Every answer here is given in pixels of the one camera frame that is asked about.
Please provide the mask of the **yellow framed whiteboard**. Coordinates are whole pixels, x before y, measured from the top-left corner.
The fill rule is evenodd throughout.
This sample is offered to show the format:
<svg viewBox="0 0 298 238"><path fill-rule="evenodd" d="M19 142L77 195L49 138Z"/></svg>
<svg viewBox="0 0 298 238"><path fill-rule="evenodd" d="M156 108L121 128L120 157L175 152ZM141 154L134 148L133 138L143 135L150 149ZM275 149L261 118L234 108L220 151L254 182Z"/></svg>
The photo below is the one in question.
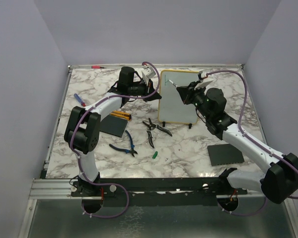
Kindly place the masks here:
<svg viewBox="0 0 298 238"><path fill-rule="evenodd" d="M165 126L167 123L186 124L192 128L198 117L193 105L184 105L176 88L168 82L172 80L177 86L188 86L198 80L197 71L164 69L160 73L160 99L158 104L158 121Z"/></svg>

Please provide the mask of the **green marker cap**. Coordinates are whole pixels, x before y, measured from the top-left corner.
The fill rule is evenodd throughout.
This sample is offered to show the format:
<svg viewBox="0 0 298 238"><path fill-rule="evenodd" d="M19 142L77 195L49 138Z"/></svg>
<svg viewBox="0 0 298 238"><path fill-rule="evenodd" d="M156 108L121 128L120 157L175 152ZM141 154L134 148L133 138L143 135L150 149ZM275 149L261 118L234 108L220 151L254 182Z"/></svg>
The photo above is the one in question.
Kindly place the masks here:
<svg viewBox="0 0 298 238"><path fill-rule="evenodd" d="M155 153L153 154L152 158L155 159L157 157L157 155L158 155L158 152L155 151Z"/></svg>

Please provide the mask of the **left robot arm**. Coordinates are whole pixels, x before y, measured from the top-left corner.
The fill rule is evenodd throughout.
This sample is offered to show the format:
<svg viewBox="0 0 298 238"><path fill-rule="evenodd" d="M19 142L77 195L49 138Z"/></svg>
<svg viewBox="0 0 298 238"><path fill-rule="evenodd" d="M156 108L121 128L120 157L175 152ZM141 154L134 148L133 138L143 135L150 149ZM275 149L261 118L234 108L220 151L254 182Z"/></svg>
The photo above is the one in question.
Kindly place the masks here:
<svg viewBox="0 0 298 238"><path fill-rule="evenodd" d="M149 102L162 98L151 80L153 76L159 75L157 69L149 62L143 62L143 66L143 75L139 81L134 80L136 70L124 66L120 70L118 81L102 99L85 108L74 107L71 111L64 140L75 153L79 167L78 177L84 182L82 189L90 196L96 195L102 186L94 154L101 121L131 99Z"/></svg>

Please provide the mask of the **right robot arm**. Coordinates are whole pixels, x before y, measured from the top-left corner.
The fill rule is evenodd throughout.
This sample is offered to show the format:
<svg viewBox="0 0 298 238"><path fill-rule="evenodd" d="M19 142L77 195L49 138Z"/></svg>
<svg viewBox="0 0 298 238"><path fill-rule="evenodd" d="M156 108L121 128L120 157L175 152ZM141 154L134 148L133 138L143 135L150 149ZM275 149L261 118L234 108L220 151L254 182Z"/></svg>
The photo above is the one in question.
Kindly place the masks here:
<svg viewBox="0 0 298 238"><path fill-rule="evenodd" d="M224 110L226 98L221 89L206 89L200 82L177 86L177 92L185 105L193 105L205 119L208 131L246 155L260 172L229 169L222 173L218 188L229 194L236 188L263 193L270 201L280 204L298 190L298 157L270 148L241 126Z"/></svg>

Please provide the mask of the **yellow utility knife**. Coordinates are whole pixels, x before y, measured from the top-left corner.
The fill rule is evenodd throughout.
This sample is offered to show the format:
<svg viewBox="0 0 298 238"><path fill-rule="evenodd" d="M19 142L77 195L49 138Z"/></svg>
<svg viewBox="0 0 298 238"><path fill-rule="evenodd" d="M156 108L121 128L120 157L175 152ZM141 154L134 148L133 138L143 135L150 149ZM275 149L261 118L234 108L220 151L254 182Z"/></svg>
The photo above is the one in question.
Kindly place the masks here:
<svg viewBox="0 0 298 238"><path fill-rule="evenodd" d="M128 113L125 113L125 112L121 112L121 111L113 111L113 112L110 113L110 115L111 116L114 116L114 117L126 119L128 121L131 121L132 120L132 115L131 114L128 114Z"/></svg>

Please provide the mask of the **left black pad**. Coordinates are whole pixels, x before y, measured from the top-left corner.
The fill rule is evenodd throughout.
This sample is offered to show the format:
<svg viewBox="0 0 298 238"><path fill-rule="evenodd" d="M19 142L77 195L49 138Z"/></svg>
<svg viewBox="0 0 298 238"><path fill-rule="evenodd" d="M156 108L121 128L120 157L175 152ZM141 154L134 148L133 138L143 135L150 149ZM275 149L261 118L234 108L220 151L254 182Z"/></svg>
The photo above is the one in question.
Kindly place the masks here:
<svg viewBox="0 0 298 238"><path fill-rule="evenodd" d="M100 123L100 132L121 138L125 132L127 123L128 121L126 119L108 115Z"/></svg>

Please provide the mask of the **black pad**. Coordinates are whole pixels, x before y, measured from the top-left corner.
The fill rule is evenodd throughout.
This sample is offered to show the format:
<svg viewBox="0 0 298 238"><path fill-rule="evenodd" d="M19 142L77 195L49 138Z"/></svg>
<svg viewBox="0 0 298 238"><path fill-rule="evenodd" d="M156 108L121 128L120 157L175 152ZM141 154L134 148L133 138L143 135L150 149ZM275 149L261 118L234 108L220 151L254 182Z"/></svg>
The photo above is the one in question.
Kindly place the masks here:
<svg viewBox="0 0 298 238"><path fill-rule="evenodd" d="M100 123L100 132L121 138L125 132L127 123L128 121L126 119L108 115Z"/></svg>
<svg viewBox="0 0 298 238"><path fill-rule="evenodd" d="M213 167L244 163L242 152L230 144L211 145L207 150Z"/></svg>

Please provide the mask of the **blue red screwdriver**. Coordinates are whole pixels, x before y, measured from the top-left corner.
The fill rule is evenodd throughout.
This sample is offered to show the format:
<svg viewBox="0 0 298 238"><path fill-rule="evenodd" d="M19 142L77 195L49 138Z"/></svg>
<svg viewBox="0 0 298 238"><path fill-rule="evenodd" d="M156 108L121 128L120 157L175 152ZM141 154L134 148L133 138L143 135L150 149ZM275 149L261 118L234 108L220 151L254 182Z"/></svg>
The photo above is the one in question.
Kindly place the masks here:
<svg viewBox="0 0 298 238"><path fill-rule="evenodd" d="M83 99L78 95L78 94L74 94L74 98L77 100L77 102L82 106L82 107L86 107L86 103L83 101Z"/></svg>

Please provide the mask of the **right black pad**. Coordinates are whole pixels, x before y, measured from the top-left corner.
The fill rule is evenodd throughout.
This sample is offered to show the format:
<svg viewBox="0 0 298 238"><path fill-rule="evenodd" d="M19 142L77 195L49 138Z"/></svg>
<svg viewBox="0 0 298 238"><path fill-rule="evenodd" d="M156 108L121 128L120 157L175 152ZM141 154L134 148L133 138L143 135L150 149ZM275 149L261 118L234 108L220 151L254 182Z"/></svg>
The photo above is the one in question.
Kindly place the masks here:
<svg viewBox="0 0 298 238"><path fill-rule="evenodd" d="M211 145L207 150L213 167L244 163L242 152L230 144Z"/></svg>

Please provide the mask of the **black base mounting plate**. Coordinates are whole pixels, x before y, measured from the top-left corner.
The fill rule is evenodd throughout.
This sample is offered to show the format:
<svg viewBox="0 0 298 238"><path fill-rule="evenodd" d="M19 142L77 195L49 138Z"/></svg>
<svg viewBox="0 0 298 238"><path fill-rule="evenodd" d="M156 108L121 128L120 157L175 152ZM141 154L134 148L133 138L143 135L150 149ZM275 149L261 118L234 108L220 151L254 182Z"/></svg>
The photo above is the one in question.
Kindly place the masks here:
<svg viewBox="0 0 298 238"><path fill-rule="evenodd" d="M229 198L235 189L218 177L102 178L98 185L74 182L71 196L104 202L106 206L216 206L217 196Z"/></svg>

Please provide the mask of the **red marker on rail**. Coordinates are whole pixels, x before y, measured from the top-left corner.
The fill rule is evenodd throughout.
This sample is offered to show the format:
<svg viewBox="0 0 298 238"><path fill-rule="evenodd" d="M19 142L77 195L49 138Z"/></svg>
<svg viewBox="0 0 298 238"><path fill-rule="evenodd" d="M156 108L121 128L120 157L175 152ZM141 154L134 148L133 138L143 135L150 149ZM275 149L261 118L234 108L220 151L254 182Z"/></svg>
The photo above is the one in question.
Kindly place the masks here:
<svg viewBox="0 0 298 238"><path fill-rule="evenodd" d="M99 66L99 65L92 65L91 68L92 69L106 69L106 67Z"/></svg>

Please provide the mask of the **blue handled cutting pliers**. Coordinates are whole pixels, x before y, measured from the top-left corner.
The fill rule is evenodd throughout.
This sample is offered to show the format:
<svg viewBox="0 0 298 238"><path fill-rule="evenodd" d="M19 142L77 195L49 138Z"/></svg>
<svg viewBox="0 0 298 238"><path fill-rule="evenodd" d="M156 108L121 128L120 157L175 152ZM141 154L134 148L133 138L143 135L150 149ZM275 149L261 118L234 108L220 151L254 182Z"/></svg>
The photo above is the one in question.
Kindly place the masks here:
<svg viewBox="0 0 298 238"><path fill-rule="evenodd" d="M115 151L124 152L126 154L130 154L133 157L135 157L135 155L137 155L138 153L135 150L135 145L134 145L133 139L132 139L130 133L127 130L125 130L125 133L127 135L128 142L123 147L122 146L116 146L116 145L113 145L113 144L109 144L109 147L114 149Z"/></svg>

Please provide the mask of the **aluminium frame rail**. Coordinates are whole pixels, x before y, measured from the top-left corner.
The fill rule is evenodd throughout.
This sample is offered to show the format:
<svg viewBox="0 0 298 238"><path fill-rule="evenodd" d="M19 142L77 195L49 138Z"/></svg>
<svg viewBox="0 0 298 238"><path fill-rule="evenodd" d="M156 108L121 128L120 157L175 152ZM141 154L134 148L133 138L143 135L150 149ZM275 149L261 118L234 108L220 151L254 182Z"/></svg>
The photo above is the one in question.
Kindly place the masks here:
<svg viewBox="0 0 298 238"><path fill-rule="evenodd" d="M69 179L34 179L29 199L70 199Z"/></svg>

